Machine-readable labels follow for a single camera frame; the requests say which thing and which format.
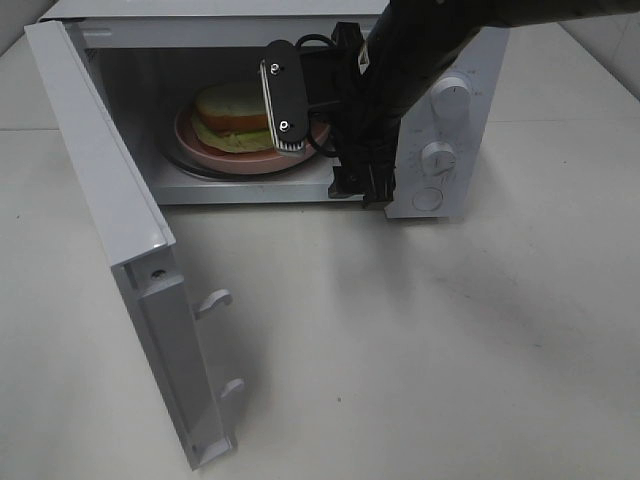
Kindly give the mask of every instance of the microwave control knob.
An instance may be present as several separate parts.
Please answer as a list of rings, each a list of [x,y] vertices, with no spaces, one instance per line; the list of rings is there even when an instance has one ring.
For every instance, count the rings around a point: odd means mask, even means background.
[[[463,78],[444,77],[431,89],[431,104],[439,117],[458,120],[469,114],[471,88]]]
[[[422,149],[422,171],[431,177],[440,177],[456,167],[456,153],[446,142],[432,142]]]

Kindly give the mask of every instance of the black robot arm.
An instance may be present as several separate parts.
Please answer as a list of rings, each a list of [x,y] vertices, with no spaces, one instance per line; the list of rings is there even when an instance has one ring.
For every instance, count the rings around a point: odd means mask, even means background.
[[[338,23],[331,39],[308,36],[322,48],[278,40],[261,65],[274,144],[295,154],[309,118],[330,123],[340,166],[329,195],[384,206],[393,200],[402,117],[482,27],[636,11],[640,0],[391,0],[366,40],[352,23]]]

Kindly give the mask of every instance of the open microwave door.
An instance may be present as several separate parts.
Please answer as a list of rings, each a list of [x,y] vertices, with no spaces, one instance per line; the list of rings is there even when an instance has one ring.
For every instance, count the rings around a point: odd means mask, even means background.
[[[214,385],[196,321],[228,292],[201,306],[188,300],[175,239],[114,125],[81,58],[73,30],[59,21],[27,37],[122,299],[192,468],[232,448],[221,402],[242,381]]]

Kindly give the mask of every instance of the bread slice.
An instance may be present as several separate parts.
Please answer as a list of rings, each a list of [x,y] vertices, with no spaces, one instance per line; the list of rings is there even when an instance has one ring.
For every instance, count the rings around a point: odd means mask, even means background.
[[[252,132],[269,128],[259,82],[212,85],[200,91],[195,108],[214,132]]]
[[[198,140],[209,147],[217,148],[223,152],[249,153],[261,152],[262,150],[273,148],[271,133],[268,129],[242,133],[231,132],[229,134],[219,135],[211,131],[202,122],[200,115],[196,112],[193,112],[191,115],[191,126]]]

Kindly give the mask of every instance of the white wall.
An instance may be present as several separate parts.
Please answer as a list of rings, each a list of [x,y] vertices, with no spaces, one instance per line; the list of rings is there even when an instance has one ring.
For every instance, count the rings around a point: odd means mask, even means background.
[[[575,20],[562,25],[640,98],[640,14]]]
[[[0,0],[0,55],[22,35],[53,0]]]

